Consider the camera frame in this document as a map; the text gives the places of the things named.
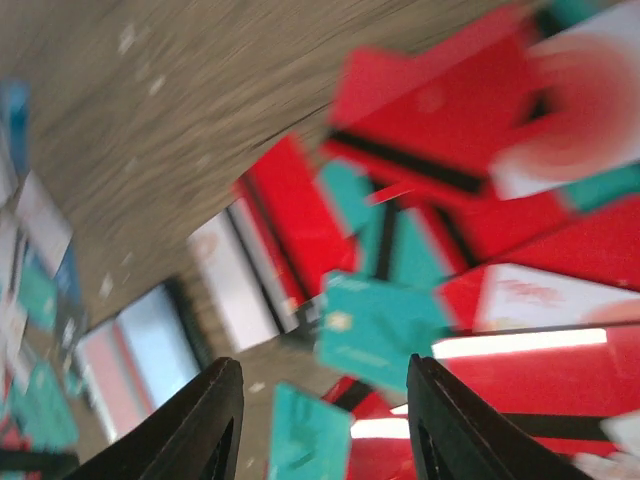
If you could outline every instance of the teal card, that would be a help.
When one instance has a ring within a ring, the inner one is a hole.
[[[375,186],[344,162],[330,162],[320,177],[336,215],[358,240],[357,272],[414,288],[442,283],[448,267],[413,209],[396,200],[371,205]]]
[[[431,294],[363,275],[331,272],[318,360],[381,387],[406,391],[409,357],[431,355],[447,315]]]
[[[62,450],[78,441],[78,427],[49,363],[36,362],[26,392],[13,382],[8,403],[35,449]]]
[[[345,162],[333,160],[320,170],[319,177],[338,217],[351,233],[360,232],[369,223],[372,214],[367,201],[371,186],[363,173]]]
[[[268,480],[343,480],[353,416],[286,383],[275,388]]]
[[[588,213],[630,194],[640,193],[640,165],[632,164],[562,187],[573,208]]]
[[[599,11],[599,0],[553,0],[549,6],[554,16],[569,27],[584,22]]]
[[[18,302],[29,314],[29,322],[51,332],[58,311],[58,289],[53,280],[35,266],[24,265]]]

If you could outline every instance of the gray floor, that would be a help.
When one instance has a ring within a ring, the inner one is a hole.
[[[231,354],[185,238],[281,132],[295,125],[318,145],[349,50],[423,51],[498,3],[0,0],[0,74],[31,83],[32,164],[75,229],[94,324],[179,274],[217,353]],[[259,479],[275,383],[322,393],[338,375],[276,342],[237,358],[246,389],[266,387],[246,393],[237,475]],[[104,441],[79,421],[86,459]]]

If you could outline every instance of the printed logo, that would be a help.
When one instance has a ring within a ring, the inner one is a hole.
[[[205,232],[195,239],[194,252],[203,261],[211,260],[218,247],[218,236],[214,232]]]
[[[520,280],[500,280],[498,285],[507,292],[507,299],[512,302],[526,302],[542,307],[559,307],[564,301],[560,293],[549,287]]]

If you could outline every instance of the white card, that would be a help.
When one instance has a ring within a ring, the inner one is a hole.
[[[9,200],[18,188],[18,177],[9,154],[4,129],[0,128],[0,207]]]
[[[7,358],[7,364],[9,365],[9,370],[13,375],[13,381],[24,394],[27,393],[29,383],[31,382],[31,372],[33,372],[36,364],[33,354],[29,353],[28,349],[24,348],[25,344],[22,346],[23,348],[20,349],[18,355],[16,355],[13,360]]]
[[[18,223],[8,212],[0,213],[0,290],[3,292],[11,285],[17,241]]]
[[[33,172],[25,181],[16,216],[27,230],[29,241],[35,246],[49,274],[54,276],[71,242],[72,230]]]
[[[0,299],[0,337],[9,363],[16,362],[27,325],[27,313],[10,295]]]
[[[531,48],[561,97],[548,132],[500,152],[500,198],[525,197],[640,158],[640,3],[611,7]]]
[[[243,200],[198,228],[188,243],[235,351],[277,336],[274,313],[285,331],[298,326]]]
[[[622,450],[640,457],[640,410],[608,418],[600,426]]]
[[[512,263],[487,267],[479,330],[615,323],[640,318],[640,293]]]

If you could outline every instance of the card stack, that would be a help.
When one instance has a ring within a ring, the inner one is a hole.
[[[557,453],[638,455],[639,31],[640,2],[556,2],[354,51],[332,160],[284,138],[190,240],[236,349],[293,336],[399,392],[433,356]]]
[[[61,451],[78,441],[66,397],[83,390],[74,351],[88,316],[71,226],[30,171],[28,126],[28,87],[0,82],[0,443]],[[43,352],[23,338],[27,326],[53,337],[64,388]]]

